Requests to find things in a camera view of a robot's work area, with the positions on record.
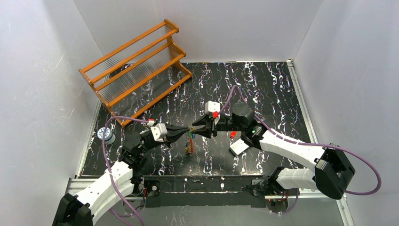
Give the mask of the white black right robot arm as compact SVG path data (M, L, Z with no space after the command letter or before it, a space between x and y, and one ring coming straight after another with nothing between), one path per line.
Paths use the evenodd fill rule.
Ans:
M243 102L235 103L229 116L217 112L219 103L209 101L206 107L209 106L216 109L205 111L192 123L197 127L194 134L212 138L219 131L239 131L241 140L247 146L276 153L303 166L301 169L276 168L270 176L248 187L256 195L280 194L304 188L318 190L335 200L343 197L355 169L345 153L336 146L321 147L279 135L256 119L254 111Z

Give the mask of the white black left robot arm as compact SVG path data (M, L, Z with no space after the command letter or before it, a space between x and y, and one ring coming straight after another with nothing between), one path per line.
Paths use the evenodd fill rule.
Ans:
M189 130L189 127L157 123L142 134L133 132L123 143L120 159L109 170L83 190L61 198L52 224L95 225L105 212L132 194L134 178L146 162L145 153L161 145L171 145Z

